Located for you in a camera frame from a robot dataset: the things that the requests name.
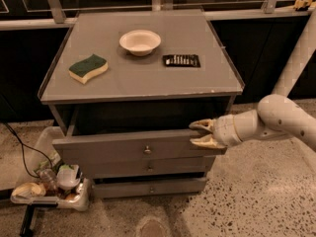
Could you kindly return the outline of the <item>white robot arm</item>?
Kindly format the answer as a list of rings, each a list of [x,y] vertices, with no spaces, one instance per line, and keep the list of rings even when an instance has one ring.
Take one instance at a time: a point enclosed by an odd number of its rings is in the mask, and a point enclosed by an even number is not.
[[[293,136],[316,150],[316,118],[288,98],[315,50],[316,11],[311,13],[273,92],[248,112],[192,122],[191,129],[205,130],[207,135],[193,138],[191,143],[204,148],[226,148],[252,139],[279,140]]]

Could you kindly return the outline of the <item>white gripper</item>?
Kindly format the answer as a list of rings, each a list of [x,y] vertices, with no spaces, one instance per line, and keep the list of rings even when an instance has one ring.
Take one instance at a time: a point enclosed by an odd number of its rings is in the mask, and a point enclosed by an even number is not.
[[[190,123],[189,128],[199,133],[210,133],[201,138],[191,139],[191,143],[198,147],[222,149],[225,146],[232,147],[241,143],[232,115],[222,116],[216,120],[211,118],[196,120]]]

